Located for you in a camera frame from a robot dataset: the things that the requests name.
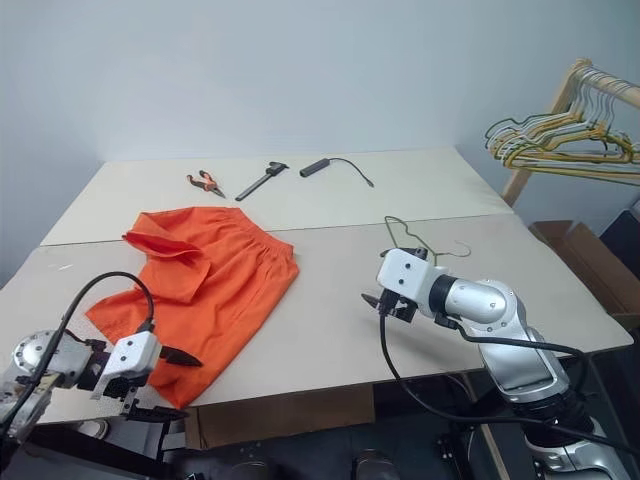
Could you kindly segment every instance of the black cord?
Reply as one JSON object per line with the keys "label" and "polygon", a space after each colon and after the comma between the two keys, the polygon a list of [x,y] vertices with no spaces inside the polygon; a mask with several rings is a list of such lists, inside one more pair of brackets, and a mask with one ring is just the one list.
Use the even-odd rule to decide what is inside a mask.
{"label": "black cord", "polygon": [[44,376],[45,372],[47,371],[47,368],[49,367],[49,362],[51,361],[51,358],[53,357],[56,349],[58,348],[60,339],[65,334],[67,325],[71,320],[71,316],[76,311],[76,308],[78,308],[78,304],[80,303],[80,300],[82,300],[82,298],[87,294],[89,290],[91,290],[91,288],[96,283],[109,277],[126,277],[130,280],[133,280],[140,287],[140,289],[142,290],[142,293],[147,299],[147,308],[148,308],[147,318],[145,319],[142,325],[153,324],[153,315],[154,315],[153,297],[151,296],[151,292],[149,291],[147,286],[144,283],[142,283],[142,281],[135,275],[132,275],[127,272],[107,272],[107,273],[103,273],[102,275],[98,275],[96,278],[94,278],[89,283],[87,283],[84,287],[82,287],[82,290],[78,292],[78,294],[75,296],[75,298],[69,305],[69,308],[67,308],[67,311],[62,316],[62,320],[60,321],[60,326],[51,336],[51,340],[49,341],[47,348],[42,354],[42,357],[38,362],[38,366],[35,368],[35,371],[31,374],[28,384],[26,385],[26,388],[20,395],[20,398],[18,398],[15,405],[5,415],[4,421],[2,422],[2,433],[0,434],[0,451],[2,450],[4,440],[9,433],[9,428],[11,427],[11,424],[16,418],[16,415],[18,414],[20,409],[24,406],[26,401],[29,399],[33,391],[36,389],[36,387],[42,380],[42,377]]}
{"label": "black cord", "polygon": [[64,333],[66,333],[67,335],[69,335],[71,338],[73,338],[76,342],[78,343],[85,343],[85,340],[82,340],[79,336],[77,336],[75,333],[73,333],[71,330],[69,330],[68,328],[65,328]]}
{"label": "black cord", "polygon": [[400,376],[400,374],[396,370],[396,367],[393,365],[393,362],[391,361],[391,357],[389,356],[389,351],[387,350],[387,334],[386,334],[385,320],[386,320],[386,315],[380,314],[380,344],[382,346],[382,354],[384,355],[384,359],[386,360],[387,365],[389,366],[389,370],[391,370],[391,373],[393,374],[394,378],[396,379],[400,387],[402,387],[402,389],[411,398],[413,398],[416,402],[418,402],[429,413],[442,417],[445,420],[449,420],[450,422],[461,422],[461,423],[467,423],[467,424],[469,423],[472,423],[472,424],[520,423],[520,424],[527,424],[527,425],[536,425],[536,426],[547,428],[548,430],[551,430],[557,433],[561,433],[563,435],[566,435],[567,437],[575,438],[578,440],[589,440],[591,442],[601,443],[603,445],[607,445],[609,447],[613,447],[615,449],[628,452],[631,455],[634,455],[636,458],[640,458],[640,449],[631,447],[621,442],[616,442],[615,440],[610,440],[607,437],[602,437],[600,435],[593,435],[590,433],[580,432],[578,430],[574,430],[573,428],[562,427],[560,425],[551,425],[551,424],[545,423],[542,420],[537,420],[535,418],[515,417],[515,416],[467,417],[462,415],[454,415],[454,414],[445,412],[443,410],[439,410],[429,405],[428,403],[425,403],[420,397],[418,397],[418,395],[416,395],[411,390],[407,382],[405,382],[405,380]]}
{"label": "black cord", "polygon": [[367,176],[366,176],[364,173],[362,173],[362,170],[360,170],[360,169],[358,168],[358,166],[357,166],[355,163],[353,163],[351,160],[347,160],[346,158],[341,158],[341,157],[332,157],[332,158],[327,158],[327,160],[329,160],[329,161],[333,161],[333,160],[340,160],[340,161],[343,161],[343,162],[347,162],[349,165],[351,165],[353,168],[355,168],[355,169],[358,171],[358,173],[362,176],[362,178],[364,178],[364,181],[365,181],[365,182],[367,182],[367,184],[368,184],[371,188],[373,188],[373,182],[372,182],[371,180],[369,180],[369,179],[367,178]]}
{"label": "black cord", "polygon": [[589,357],[582,350],[578,350],[577,348],[567,347],[566,345],[559,345],[557,343],[549,343],[549,342],[534,342],[531,340],[516,340],[513,338],[483,338],[483,337],[470,337],[465,332],[462,325],[459,323],[455,323],[455,328],[460,332],[462,338],[464,338],[467,342],[471,343],[495,343],[497,345],[511,345],[513,347],[524,347],[524,348],[536,348],[538,350],[550,350],[552,352],[561,352],[568,353],[569,355],[573,355],[578,360],[580,360],[580,376],[578,377],[578,381],[576,382],[575,390],[576,392],[582,394],[582,389],[584,388],[584,383],[587,380],[587,373],[589,369]]}

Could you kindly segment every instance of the cardboard box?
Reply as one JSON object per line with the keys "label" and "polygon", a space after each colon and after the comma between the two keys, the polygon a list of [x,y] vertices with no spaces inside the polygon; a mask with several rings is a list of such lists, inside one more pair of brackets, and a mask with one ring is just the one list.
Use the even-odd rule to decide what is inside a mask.
{"label": "cardboard box", "polygon": [[623,327],[640,326],[640,280],[586,225],[535,222],[529,230],[558,254]]}
{"label": "cardboard box", "polygon": [[370,384],[251,398],[187,411],[187,448],[195,450],[375,421]]}

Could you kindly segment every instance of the orange handle pliers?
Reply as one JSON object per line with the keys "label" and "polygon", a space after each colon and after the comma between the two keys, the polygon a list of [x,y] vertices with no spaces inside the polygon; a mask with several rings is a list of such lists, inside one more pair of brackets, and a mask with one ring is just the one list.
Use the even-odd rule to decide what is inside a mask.
{"label": "orange handle pliers", "polygon": [[187,175],[187,180],[194,187],[203,189],[205,192],[213,192],[222,198],[227,198],[222,190],[218,187],[218,183],[211,177],[211,175],[204,170],[200,170],[198,174],[204,179],[204,182],[200,182],[193,178],[193,175]]}

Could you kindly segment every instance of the wooden rack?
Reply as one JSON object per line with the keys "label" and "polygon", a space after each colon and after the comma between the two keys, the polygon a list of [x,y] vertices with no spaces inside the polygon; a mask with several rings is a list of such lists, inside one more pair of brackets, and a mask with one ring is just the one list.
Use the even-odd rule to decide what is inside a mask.
{"label": "wooden rack", "polygon": [[[562,82],[562,86],[560,87],[560,90],[558,91],[551,106],[550,113],[562,113],[567,110],[569,103],[571,102],[571,98],[573,97],[573,88],[575,86],[574,82],[571,81],[571,78],[581,68],[592,65],[591,60],[587,58],[579,58],[576,63],[571,66],[567,71]],[[620,79],[605,73],[605,76],[597,76],[595,80],[593,77],[586,78],[584,82],[597,90],[609,93],[610,95],[615,96],[618,100],[640,109],[640,87],[631,86],[630,88],[616,92],[615,87],[614,89],[611,89],[610,86],[613,81],[617,80]],[[502,191],[502,198],[507,205],[513,206],[527,184],[531,173],[532,172],[528,170],[516,170],[511,174],[511,178]]]}

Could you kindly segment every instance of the orange shorts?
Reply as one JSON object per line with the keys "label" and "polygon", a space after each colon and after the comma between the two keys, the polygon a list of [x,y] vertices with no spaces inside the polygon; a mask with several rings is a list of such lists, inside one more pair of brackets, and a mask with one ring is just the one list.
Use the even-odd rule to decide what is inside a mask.
{"label": "orange shorts", "polygon": [[[156,304],[155,334],[204,366],[160,360],[149,382],[177,408],[198,397],[242,350],[298,274],[293,246],[238,208],[141,213],[124,239],[147,255],[140,279]],[[94,305],[87,316],[111,341],[133,334],[147,313],[140,289]]]}

